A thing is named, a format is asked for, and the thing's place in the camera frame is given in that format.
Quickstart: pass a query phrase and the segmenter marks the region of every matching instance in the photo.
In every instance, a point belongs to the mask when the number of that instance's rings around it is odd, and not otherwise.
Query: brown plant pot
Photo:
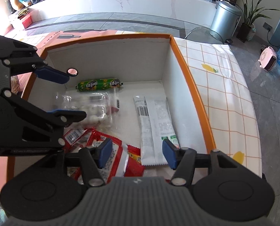
[[[236,38],[238,38],[239,40],[241,40],[244,43],[247,40],[247,36],[248,36],[250,30],[251,30],[250,26],[242,23],[242,25],[237,33]]]

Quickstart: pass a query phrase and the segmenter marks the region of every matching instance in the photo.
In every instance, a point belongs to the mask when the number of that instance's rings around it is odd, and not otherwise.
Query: transparent chair
[[[194,28],[185,39],[209,44],[224,44],[222,37],[217,32],[206,27]]]

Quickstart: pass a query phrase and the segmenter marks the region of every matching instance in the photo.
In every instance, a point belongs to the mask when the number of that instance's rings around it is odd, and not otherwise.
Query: white snack wrapper
[[[162,142],[168,138],[177,148],[179,143],[173,129],[166,96],[135,96],[141,136],[141,163],[144,166],[164,165]]]

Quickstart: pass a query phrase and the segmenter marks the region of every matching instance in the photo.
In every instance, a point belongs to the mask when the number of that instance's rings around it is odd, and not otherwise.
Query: trash can lid
[[[221,6],[223,9],[225,9],[231,13],[234,13],[235,15],[238,15],[238,16],[242,15],[242,11],[238,7],[231,5],[230,3],[226,2],[226,1],[220,1],[218,3],[218,5]]]

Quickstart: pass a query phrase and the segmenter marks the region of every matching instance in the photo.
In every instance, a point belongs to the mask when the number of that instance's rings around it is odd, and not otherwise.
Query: wall outlet
[[[269,24],[267,24],[266,22],[264,23],[263,27],[267,30],[267,31],[271,31],[273,29],[272,26],[270,26]]]

